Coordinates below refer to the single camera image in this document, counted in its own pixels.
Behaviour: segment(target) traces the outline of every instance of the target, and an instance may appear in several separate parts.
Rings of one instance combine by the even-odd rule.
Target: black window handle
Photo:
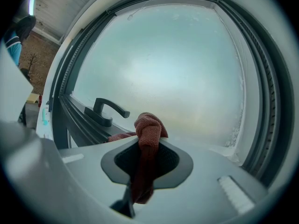
[[[111,127],[112,125],[112,117],[107,116],[106,114],[102,113],[104,105],[108,105],[114,110],[116,110],[122,117],[127,118],[130,116],[130,111],[127,111],[121,108],[116,103],[103,98],[96,98],[93,110],[85,107],[84,113],[96,121],[99,125],[104,127]]]

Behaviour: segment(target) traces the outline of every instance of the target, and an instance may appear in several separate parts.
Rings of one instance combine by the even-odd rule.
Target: bare tree
[[[28,68],[28,74],[29,74],[30,68],[31,68],[31,66],[33,64],[33,60],[34,60],[34,58],[36,58],[36,54],[35,53],[33,55],[32,54],[30,54],[30,55],[31,55],[31,59],[30,59],[30,63],[28,63],[30,65],[29,68]]]

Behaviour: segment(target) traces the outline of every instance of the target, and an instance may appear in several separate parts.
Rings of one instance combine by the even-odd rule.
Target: window frame
[[[69,148],[67,130],[79,147],[106,142],[109,136],[125,132],[114,124],[110,128],[96,124],[84,114],[84,106],[74,101],[70,94],[85,55],[105,26],[117,12],[144,1],[149,0],[118,2],[81,30],[70,43],[58,66],[51,88],[53,99],[50,100],[50,111],[52,110],[54,142],[58,149]],[[244,35],[254,55],[263,86],[260,101],[262,109],[255,142],[242,168],[261,180],[265,186],[269,186],[288,150],[292,134],[292,84],[285,61],[266,29],[244,8],[232,0],[206,1],[217,4],[228,14]]]

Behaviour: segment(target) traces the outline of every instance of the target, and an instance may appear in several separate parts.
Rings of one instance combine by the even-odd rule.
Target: frosted window
[[[134,131],[142,112],[158,116],[169,137],[234,145],[243,109],[242,70],[233,41],[213,9],[161,5],[116,17],[81,67],[73,96],[86,106],[109,99],[131,111],[113,122]]]

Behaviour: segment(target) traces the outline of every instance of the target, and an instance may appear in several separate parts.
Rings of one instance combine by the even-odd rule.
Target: red towel
[[[141,157],[131,183],[131,193],[133,203],[145,204],[153,194],[153,181],[156,178],[155,156],[159,148],[159,139],[168,138],[168,134],[161,120],[151,113],[140,114],[134,126],[136,133],[120,133],[109,137],[108,142],[138,136]]]

